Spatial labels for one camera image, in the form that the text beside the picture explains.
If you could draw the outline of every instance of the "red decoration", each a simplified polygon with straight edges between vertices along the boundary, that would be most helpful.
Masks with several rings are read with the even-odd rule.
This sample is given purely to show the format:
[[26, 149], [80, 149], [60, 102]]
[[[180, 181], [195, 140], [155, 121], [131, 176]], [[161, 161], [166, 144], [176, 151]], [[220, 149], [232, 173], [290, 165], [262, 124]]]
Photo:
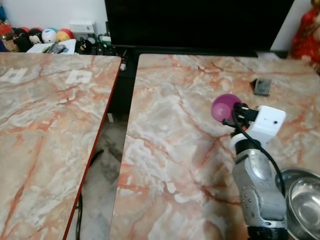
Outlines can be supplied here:
[[313, 9], [302, 18], [300, 27], [292, 40], [290, 57], [303, 59], [320, 69], [320, 4], [312, 0]]

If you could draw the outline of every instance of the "purple ball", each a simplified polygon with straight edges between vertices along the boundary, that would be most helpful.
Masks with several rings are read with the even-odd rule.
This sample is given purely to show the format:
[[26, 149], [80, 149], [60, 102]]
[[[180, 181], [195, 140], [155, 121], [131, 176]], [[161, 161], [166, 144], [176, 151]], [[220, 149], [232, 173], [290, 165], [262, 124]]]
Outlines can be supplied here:
[[232, 109], [235, 103], [241, 103], [241, 100], [237, 96], [229, 93], [220, 95], [212, 104], [212, 117], [220, 123], [224, 119], [232, 120]]

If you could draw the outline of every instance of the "marble table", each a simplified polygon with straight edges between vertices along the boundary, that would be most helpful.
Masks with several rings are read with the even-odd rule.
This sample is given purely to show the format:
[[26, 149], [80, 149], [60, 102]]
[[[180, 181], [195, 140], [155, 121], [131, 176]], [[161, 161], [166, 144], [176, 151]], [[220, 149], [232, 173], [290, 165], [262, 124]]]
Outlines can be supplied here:
[[[270, 96], [250, 82], [272, 79]], [[286, 111], [267, 150], [281, 169], [320, 173], [320, 78], [302, 61], [140, 56], [111, 240], [247, 240], [232, 177], [231, 127], [211, 117], [221, 94]]]
[[0, 53], [0, 240], [61, 240], [121, 58]]

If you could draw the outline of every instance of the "white label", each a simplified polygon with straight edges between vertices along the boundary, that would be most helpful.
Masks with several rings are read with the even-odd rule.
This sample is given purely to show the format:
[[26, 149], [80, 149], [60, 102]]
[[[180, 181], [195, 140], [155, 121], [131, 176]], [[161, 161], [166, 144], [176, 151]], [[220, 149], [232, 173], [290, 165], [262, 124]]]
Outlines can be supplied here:
[[70, 72], [68, 79], [65, 81], [66, 84], [88, 84], [92, 76], [91, 71], [73, 70]]
[[0, 77], [0, 82], [9, 82], [12, 84], [18, 84], [23, 78], [28, 68], [13, 69], [10, 68], [2, 77]]

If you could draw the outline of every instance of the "metal bowl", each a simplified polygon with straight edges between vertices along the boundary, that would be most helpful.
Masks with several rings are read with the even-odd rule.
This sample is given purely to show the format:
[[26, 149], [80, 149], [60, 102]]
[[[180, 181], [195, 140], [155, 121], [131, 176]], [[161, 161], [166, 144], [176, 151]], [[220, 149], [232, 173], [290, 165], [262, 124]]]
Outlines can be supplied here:
[[299, 239], [320, 240], [320, 179], [306, 177], [291, 185], [288, 226]]
[[[281, 173], [289, 234], [296, 240], [320, 240], [320, 175], [302, 168]], [[280, 189], [279, 179], [275, 182]]]

